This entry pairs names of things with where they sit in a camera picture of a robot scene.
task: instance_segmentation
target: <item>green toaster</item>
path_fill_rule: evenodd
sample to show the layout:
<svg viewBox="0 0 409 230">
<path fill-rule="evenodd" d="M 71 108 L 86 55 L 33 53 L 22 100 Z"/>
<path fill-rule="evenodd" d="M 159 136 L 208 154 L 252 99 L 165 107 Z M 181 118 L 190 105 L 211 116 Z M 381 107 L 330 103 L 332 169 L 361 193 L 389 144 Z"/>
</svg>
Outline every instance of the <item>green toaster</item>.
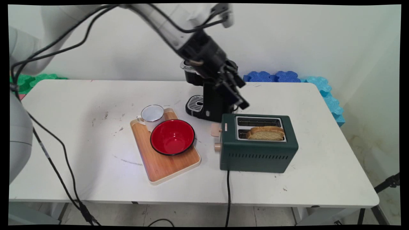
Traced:
<svg viewBox="0 0 409 230">
<path fill-rule="evenodd" d="M 248 140 L 258 126 L 283 128 L 283 140 Z M 219 132 L 221 170 L 283 173 L 298 150 L 289 116 L 225 113 Z"/>
</svg>

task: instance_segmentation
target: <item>wooden tray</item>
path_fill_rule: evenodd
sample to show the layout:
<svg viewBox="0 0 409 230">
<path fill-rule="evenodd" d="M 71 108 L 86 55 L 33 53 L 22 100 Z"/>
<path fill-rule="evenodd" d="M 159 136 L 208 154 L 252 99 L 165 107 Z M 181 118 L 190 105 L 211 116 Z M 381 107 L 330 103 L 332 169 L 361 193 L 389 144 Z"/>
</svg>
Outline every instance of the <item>wooden tray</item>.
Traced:
<svg viewBox="0 0 409 230">
<path fill-rule="evenodd" d="M 178 119 L 173 109 L 166 108 L 164 112 L 165 120 Z M 164 156 L 152 148 L 151 133 L 145 125 L 135 119 L 130 126 L 151 184 L 158 185 L 200 165 L 202 159 L 194 145 L 182 154 Z"/>
</svg>

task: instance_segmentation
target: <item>bread slice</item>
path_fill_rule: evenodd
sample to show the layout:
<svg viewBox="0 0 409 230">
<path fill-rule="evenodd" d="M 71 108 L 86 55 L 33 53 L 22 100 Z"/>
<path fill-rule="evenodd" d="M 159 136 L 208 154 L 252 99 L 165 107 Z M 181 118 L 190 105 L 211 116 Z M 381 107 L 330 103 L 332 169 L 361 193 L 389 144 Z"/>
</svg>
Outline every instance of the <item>bread slice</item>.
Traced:
<svg viewBox="0 0 409 230">
<path fill-rule="evenodd" d="M 275 126 L 254 127 L 246 134 L 249 140 L 283 140 L 284 129 Z"/>
</svg>

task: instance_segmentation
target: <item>toaster vent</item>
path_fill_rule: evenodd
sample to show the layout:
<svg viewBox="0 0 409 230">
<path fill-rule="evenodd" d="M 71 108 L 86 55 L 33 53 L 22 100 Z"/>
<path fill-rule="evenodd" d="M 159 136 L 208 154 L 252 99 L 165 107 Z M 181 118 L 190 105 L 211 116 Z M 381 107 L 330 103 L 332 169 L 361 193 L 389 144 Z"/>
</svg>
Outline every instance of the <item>toaster vent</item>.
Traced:
<svg viewBox="0 0 409 230">
<path fill-rule="evenodd" d="M 229 157 L 234 158 L 255 158 L 255 159 L 274 159 L 274 160 L 286 160 L 288 156 L 279 155 L 261 155 L 261 154 L 241 154 L 241 153 L 229 153 Z"/>
</svg>

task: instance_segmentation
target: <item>floor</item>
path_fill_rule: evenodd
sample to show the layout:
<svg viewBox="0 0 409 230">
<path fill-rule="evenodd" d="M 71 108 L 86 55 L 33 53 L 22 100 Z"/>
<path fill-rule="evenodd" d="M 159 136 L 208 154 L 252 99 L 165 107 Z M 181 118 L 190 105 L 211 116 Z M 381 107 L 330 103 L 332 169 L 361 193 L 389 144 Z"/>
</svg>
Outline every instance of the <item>floor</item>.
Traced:
<svg viewBox="0 0 409 230">
<path fill-rule="evenodd" d="M 225 225 L 226 205 L 140 205 L 140 204 L 96 204 L 84 202 L 90 213 L 102 224 L 110 226 L 148 226 L 157 219 L 166 218 L 177 227 L 220 227 Z M 26 203 L 27 206 L 47 212 L 47 203 Z M 341 220 L 342 224 L 356 224 L 359 211 Z M 69 204 L 61 224 L 88 225 L 81 213 Z M 293 226 L 294 216 L 290 207 L 246 207 L 232 205 L 230 227 L 250 226 Z M 364 224 L 378 224 L 373 213 L 367 209 Z M 9 219 L 9 225 L 19 225 Z M 171 227 L 166 221 L 152 226 Z"/>
</svg>

